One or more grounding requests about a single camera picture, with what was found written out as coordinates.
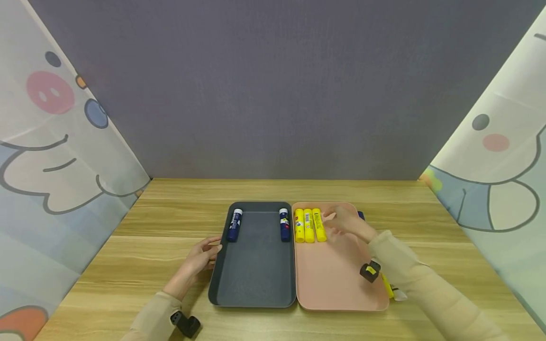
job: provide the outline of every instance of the hand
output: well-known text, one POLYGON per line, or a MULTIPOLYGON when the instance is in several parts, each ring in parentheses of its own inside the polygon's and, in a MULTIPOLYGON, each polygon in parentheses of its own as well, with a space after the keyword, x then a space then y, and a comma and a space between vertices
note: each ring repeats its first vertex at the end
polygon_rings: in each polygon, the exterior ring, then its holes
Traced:
POLYGON ((178 271, 163 288, 163 292, 182 301, 195 282, 195 276, 203 271, 214 268, 216 255, 222 249, 221 245, 210 245, 222 239, 222 236, 205 238, 197 243, 188 253, 178 271))
POLYGON ((344 207, 331 207, 324 212, 324 217, 328 217, 332 214, 335 214, 336 216, 331 220, 325 221, 324 227, 333 229, 335 234, 354 234, 366 243, 371 242, 372 239, 378 236, 377 231, 368 225, 366 221, 355 216, 344 207))

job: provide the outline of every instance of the pink tray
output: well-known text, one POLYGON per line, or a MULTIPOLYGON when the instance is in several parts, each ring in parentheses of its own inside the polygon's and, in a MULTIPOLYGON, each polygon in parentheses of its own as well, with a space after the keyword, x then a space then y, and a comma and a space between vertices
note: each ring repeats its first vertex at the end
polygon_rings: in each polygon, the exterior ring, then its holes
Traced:
MULTIPOLYGON (((320 208, 325 212, 340 205, 358 216, 348 202, 297 202, 297 208, 320 208)), ((389 296, 381 278, 373 283, 360 274, 360 268, 370 261, 366 243, 353 235, 332 235, 323 243, 294 243, 296 263, 296 295, 307 310, 342 310, 373 312, 389 307, 389 296)))

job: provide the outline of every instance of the pink cheek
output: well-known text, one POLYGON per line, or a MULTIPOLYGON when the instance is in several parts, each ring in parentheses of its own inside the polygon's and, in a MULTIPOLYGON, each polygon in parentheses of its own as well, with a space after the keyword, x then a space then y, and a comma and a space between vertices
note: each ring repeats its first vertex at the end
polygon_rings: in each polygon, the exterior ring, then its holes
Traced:
POLYGON ((27 79, 27 93, 37 107, 48 113, 59 115, 74 107, 72 88, 51 72, 32 73, 27 79))
POLYGON ((488 151, 503 152, 510 147, 510 140, 501 134, 489 134, 482 140, 483 146, 488 151))

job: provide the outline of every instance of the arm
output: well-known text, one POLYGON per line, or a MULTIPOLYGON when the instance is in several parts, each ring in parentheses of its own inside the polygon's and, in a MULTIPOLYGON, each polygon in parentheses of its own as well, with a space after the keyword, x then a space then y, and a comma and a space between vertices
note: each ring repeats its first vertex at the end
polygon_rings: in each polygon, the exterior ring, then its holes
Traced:
POLYGON ((195 276, 202 270, 214 267, 221 245, 210 245, 220 236, 206 238, 196 244, 171 280, 155 294, 150 302, 136 316, 130 330, 121 341, 168 341, 175 326, 170 317, 181 310, 182 299, 195 282, 195 276))
POLYGON ((168 340, 175 328, 170 317, 181 308, 182 303, 177 298, 158 292, 136 316, 129 333, 121 341, 168 340))
POLYGON ((372 257, 389 281, 414 300, 449 341, 507 341, 503 332, 474 303, 447 283, 390 231, 381 234, 342 207, 333 207, 324 222, 335 233, 347 232, 369 244, 372 257))

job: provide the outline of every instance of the wrist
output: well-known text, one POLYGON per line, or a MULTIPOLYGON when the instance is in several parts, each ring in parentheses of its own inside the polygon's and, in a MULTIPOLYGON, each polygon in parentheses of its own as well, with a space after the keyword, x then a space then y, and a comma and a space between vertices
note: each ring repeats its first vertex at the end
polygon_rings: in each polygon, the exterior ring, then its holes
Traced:
POLYGON ((376 231, 373 227, 371 227, 367 222, 364 220, 360 220, 359 222, 359 228, 358 228, 357 237, 367 244, 369 244, 373 239, 375 239, 379 232, 376 231))
POLYGON ((192 276, 184 273, 175 274, 163 287, 163 292, 182 301, 191 286, 192 276))

